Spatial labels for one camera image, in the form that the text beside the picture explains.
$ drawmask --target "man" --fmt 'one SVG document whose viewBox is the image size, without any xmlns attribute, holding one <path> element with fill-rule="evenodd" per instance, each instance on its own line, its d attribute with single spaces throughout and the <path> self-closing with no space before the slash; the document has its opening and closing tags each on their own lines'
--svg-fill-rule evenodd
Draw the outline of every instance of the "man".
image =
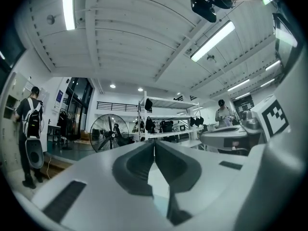
<svg viewBox="0 0 308 231">
<path fill-rule="evenodd" d="M 34 108 L 36 108 L 39 104 L 38 100 L 37 100 L 38 95 L 39 95 L 39 89 L 37 87 L 33 87 L 32 90 L 31 90 L 30 98 L 32 100 Z M 20 119 L 19 153 L 20 153 L 21 165 L 22 165 L 22 168 L 23 168 L 24 173 L 25 173 L 25 180 L 23 181 L 23 185 L 25 187 L 35 189 L 36 186 L 33 183 L 33 180 L 32 180 L 31 174 L 30 174 L 30 164 L 29 164 L 28 157 L 27 157 L 27 154 L 26 154 L 26 144 L 25 144 L 25 142 L 27 140 L 27 137 L 26 137 L 26 135 L 24 134 L 24 131 L 23 131 L 23 122 L 24 122 L 23 119 L 26 118 L 26 116 L 27 116 L 27 114 L 30 110 L 31 110 L 31 108 L 30 108 L 28 99 L 22 100 L 19 107 L 16 110 L 15 118 L 16 118 L 16 120 Z M 43 110 L 42 110 L 42 107 L 41 107 L 40 110 L 39 110 L 39 115 L 40 115 L 41 120 L 42 120 L 42 113 L 43 113 Z M 34 169 L 34 175 L 37 178 L 38 182 L 43 182 L 43 179 L 42 179 L 42 176 L 41 176 L 39 169 L 36 169 L 36 168 Z"/>
<path fill-rule="evenodd" d="M 222 99 L 218 101 L 218 105 L 220 106 L 220 108 L 216 111 L 215 121 L 219 121 L 219 128 L 224 128 L 227 126 L 225 123 L 225 118 L 231 116 L 230 122 L 232 124 L 234 114 L 232 110 L 225 106 L 225 101 L 223 101 Z"/>
</svg>

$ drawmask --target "pants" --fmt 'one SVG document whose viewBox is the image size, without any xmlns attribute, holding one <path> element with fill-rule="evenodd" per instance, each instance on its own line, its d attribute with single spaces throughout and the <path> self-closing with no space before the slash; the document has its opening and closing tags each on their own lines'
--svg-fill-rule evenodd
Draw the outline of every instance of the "pants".
<svg viewBox="0 0 308 231">
<path fill-rule="evenodd" d="M 25 173 L 25 179 L 29 178 L 30 175 L 30 164 L 26 153 L 26 142 L 27 138 L 24 134 L 20 134 L 19 136 L 19 153 L 20 153 L 20 160 L 21 160 L 21 166 L 23 168 L 23 171 Z M 39 168 L 34 169 L 34 175 L 35 177 L 40 177 L 40 170 Z"/>
</svg>

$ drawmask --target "white ceiling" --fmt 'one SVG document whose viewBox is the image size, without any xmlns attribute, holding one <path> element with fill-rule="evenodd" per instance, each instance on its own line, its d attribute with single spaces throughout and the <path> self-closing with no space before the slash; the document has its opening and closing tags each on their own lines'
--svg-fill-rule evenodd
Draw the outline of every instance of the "white ceiling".
<svg viewBox="0 0 308 231">
<path fill-rule="evenodd" d="M 245 89 L 229 93 L 235 97 L 280 73 L 279 68 L 265 72 L 276 60 L 276 10 L 261 0 L 216 8 L 214 24 L 195 14 L 190 0 L 75 0 L 72 31 L 65 29 L 62 0 L 30 0 L 28 8 L 29 34 L 54 76 L 95 78 L 104 91 L 113 91 L 109 85 L 116 82 L 132 84 L 133 92 L 142 86 L 207 98 L 251 78 Z M 53 25 L 47 23 L 49 14 L 55 16 Z M 215 60 L 206 55 L 193 62 L 190 55 L 228 20 L 235 30 L 208 53 Z"/>
</svg>

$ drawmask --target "box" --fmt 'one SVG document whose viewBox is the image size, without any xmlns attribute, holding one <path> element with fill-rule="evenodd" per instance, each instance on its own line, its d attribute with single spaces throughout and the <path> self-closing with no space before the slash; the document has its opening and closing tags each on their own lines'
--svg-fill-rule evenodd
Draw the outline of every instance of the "box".
<svg viewBox="0 0 308 231">
<path fill-rule="evenodd" d="M 287 117 L 275 95 L 272 94 L 251 109 L 252 116 L 262 126 L 267 141 L 275 134 L 288 131 L 290 128 Z"/>
</svg>

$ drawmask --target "cap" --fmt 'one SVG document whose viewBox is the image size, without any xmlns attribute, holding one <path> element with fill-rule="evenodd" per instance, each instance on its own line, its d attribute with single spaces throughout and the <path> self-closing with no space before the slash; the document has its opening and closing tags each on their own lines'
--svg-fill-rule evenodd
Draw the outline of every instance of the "cap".
<svg viewBox="0 0 308 231">
<path fill-rule="evenodd" d="M 221 107 L 221 106 L 223 106 L 225 104 L 225 101 L 223 101 L 222 99 L 220 99 L 219 101 L 218 101 L 218 105 Z"/>
</svg>

